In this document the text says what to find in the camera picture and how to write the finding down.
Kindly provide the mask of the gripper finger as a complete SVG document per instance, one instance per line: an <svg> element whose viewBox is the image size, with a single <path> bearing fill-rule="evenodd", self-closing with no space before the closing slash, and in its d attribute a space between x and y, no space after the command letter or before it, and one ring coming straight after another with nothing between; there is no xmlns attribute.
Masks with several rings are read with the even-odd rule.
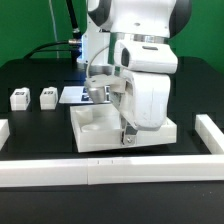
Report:
<svg viewBox="0 0 224 224"><path fill-rule="evenodd" d="M125 146L132 146L136 142L137 130L134 129L131 124L123 117L120 116L121 120L121 142Z"/></svg>

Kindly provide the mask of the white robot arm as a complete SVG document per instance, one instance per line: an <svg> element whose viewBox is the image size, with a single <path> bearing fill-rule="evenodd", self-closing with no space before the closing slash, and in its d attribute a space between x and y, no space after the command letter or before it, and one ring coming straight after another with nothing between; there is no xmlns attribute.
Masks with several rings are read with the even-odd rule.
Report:
<svg viewBox="0 0 224 224"><path fill-rule="evenodd" d="M167 117L170 76L178 59L168 40L183 30L191 0L88 0L88 16L107 41L94 54L107 56L111 72L86 68L84 86L93 103L71 111L78 149L108 150L174 143Z"/></svg>

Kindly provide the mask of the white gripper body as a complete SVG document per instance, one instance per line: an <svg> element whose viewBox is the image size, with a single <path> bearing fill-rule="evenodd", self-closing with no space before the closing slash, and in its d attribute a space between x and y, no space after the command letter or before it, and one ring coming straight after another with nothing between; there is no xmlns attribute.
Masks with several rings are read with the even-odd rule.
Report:
<svg viewBox="0 0 224 224"><path fill-rule="evenodd" d="M169 74L178 60L168 44L118 40L114 64L125 81L123 93L113 93L113 104L136 130L157 130L167 116Z"/></svg>

